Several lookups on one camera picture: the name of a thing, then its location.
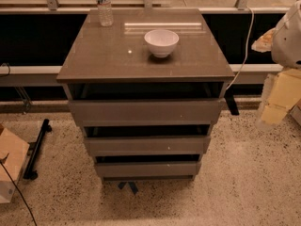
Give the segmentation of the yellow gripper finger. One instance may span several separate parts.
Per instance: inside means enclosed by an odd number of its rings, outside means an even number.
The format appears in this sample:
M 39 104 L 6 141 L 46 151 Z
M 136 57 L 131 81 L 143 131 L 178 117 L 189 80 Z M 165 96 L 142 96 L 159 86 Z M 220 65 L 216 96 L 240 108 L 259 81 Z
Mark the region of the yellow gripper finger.
M 263 85 L 256 127 L 267 131 L 279 125 L 301 100 L 301 71 L 284 70 L 268 74 Z
M 251 45 L 251 49 L 256 52 L 265 53 L 272 50 L 274 28 L 269 29 Z

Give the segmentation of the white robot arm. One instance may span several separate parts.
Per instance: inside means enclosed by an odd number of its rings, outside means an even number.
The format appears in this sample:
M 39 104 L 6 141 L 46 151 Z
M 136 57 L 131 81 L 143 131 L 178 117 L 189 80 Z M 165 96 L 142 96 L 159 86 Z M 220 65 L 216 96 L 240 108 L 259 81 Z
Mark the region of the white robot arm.
M 269 130 L 279 125 L 301 100 L 301 0 L 297 0 L 279 20 L 251 45 L 256 52 L 270 52 L 283 67 L 264 80 L 256 126 Z

